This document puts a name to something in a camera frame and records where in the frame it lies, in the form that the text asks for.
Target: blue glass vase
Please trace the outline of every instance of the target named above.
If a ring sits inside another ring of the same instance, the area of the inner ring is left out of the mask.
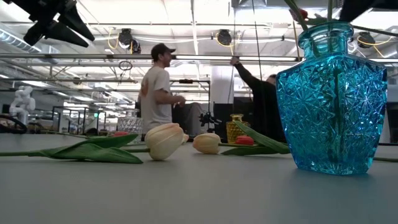
[[[280,72],[277,98],[297,167],[327,174],[366,173],[387,102],[387,70],[347,53],[353,28],[330,22],[299,37],[305,61]]]

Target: baseball cap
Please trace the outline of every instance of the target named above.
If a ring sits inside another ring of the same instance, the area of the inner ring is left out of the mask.
[[[152,59],[157,60],[158,59],[157,57],[159,56],[159,54],[164,54],[166,52],[173,53],[173,52],[175,52],[175,49],[170,49],[165,44],[162,43],[162,44],[155,45],[152,48],[150,55],[152,56]]]

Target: yellow glass vase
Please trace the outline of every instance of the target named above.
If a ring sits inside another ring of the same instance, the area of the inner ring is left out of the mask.
[[[238,136],[243,136],[245,133],[233,122],[240,121],[243,125],[249,123],[242,121],[243,114],[231,114],[232,121],[226,123],[226,135],[228,138],[228,144],[234,144]]]

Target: man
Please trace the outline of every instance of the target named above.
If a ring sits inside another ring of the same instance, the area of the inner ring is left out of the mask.
[[[230,64],[235,66],[239,76],[253,91],[253,116],[256,119],[253,129],[276,141],[286,142],[277,104],[276,75],[270,75],[264,82],[252,76],[238,58],[232,58]]]
[[[162,124],[172,122],[172,105],[185,104],[182,96],[170,94],[170,75],[164,69],[170,66],[172,53],[164,44],[157,44],[150,54],[154,65],[148,70],[141,82],[139,101],[141,102],[141,117],[144,120],[143,133]]]

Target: tulip bud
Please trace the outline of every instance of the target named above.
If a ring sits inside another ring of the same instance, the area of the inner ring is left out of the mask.
[[[178,124],[163,124],[151,129],[145,135],[149,155],[155,161],[167,159],[181,146],[183,131]]]
[[[221,139],[213,133],[201,134],[193,139],[193,147],[204,154],[218,154]]]
[[[183,137],[183,139],[182,139],[182,144],[187,143],[188,139],[189,139],[189,135],[184,134],[184,137]]]

